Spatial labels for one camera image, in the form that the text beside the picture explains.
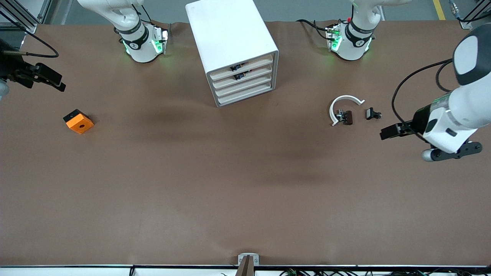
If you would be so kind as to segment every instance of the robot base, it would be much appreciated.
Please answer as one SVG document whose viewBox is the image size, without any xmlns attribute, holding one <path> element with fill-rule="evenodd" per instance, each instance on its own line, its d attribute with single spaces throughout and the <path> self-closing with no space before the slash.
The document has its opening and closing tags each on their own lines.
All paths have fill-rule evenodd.
<svg viewBox="0 0 491 276">
<path fill-rule="evenodd" d="M 326 37 L 334 39 L 334 41 L 327 41 L 327 48 L 342 59 L 360 59 L 363 54 L 368 51 L 372 39 L 370 38 L 370 40 L 362 47 L 355 47 L 353 46 L 353 43 L 343 35 L 345 33 L 345 28 L 347 27 L 348 24 L 339 23 L 331 29 L 326 29 Z"/>
<path fill-rule="evenodd" d="M 141 45 L 140 49 L 133 49 L 132 44 L 126 45 L 123 42 L 126 53 L 129 54 L 134 61 L 146 63 L 153 61 L 158 55 L 165 55 L 165 48 L 167 46 L 168 31 L 160 27 L 143 24 L 149 31 L 147 40 Z"/>
</svg>

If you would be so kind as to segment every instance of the white storage box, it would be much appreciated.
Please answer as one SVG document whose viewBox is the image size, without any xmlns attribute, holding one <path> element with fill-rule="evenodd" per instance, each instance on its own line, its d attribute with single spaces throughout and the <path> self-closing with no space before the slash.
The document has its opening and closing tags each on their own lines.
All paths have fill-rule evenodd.
<svg viewBox="0 0 491 276">
<path fill-rule="evenodd" d="M 218 107 L 274 89 L 278 48 L 253 0 L 200 0 L 186 12 Z"/>
</svg>

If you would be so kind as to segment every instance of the orange box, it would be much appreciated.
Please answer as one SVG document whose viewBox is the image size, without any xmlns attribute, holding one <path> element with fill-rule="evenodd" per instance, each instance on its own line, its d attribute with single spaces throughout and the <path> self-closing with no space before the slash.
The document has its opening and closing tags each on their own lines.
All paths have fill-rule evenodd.
<svg viewBox="0 0 491 276">
<path fill-rule="evenodd" d="M 68 128 L 78 134 L 82 134 L 94 126 L 94 123 L 80 110 L 75 109 L 70 114 L 63 117 Z"/>
</svg>

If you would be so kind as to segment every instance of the yellow line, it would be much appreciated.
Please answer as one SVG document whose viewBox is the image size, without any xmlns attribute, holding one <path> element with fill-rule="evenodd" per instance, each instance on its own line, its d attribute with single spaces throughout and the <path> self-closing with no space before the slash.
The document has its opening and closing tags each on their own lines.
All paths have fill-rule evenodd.
<svg viewBox="0 0 491 276">
<path fill-rule="evenodd" d="M 439 20 L 446 20 L 443 10 L 441 9 L 440 0 L 433 0 L 433 5 L 435 6 L 436 14 Z"/>
</svg>

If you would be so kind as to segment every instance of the brown tabletop surface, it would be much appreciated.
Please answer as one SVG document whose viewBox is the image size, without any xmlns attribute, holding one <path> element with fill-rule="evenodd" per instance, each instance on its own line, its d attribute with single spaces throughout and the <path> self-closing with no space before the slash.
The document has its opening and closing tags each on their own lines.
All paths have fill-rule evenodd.
<svg viewBox="0 0 491 276">
<path fill-rule="evenodd" d="M 112 26 L 40 26 L 60 57 L 26 61 L 67 88 L 10 83 L 0 102 L 0 264 L 227 264 L 245 251 L 263 264 L 489 264 L 491 128 L 472 137 L 482 153 L 439 163 L 416 137 L 379 137 L 397 122 L 397 84 L 466 32 L 381 22 L 348 62 L 308 26 L 267 26 L 276 90 L 220 109 L 188 24 L 148 64 Z M 49 53 L 30 38 L 23 50 Z M 404 118 L 442 95 L 435 72 L 403 86 Z M 451 66 L 441 79 L 455 87 Z M 366 102 L 338 103 L 354 125 L 332 127 L 344 94 Z M 383 118 L 365 120 L 369 107 Z M 83 135 L 62 119 L 74 109 L 96 122 Z"/>
</svg>

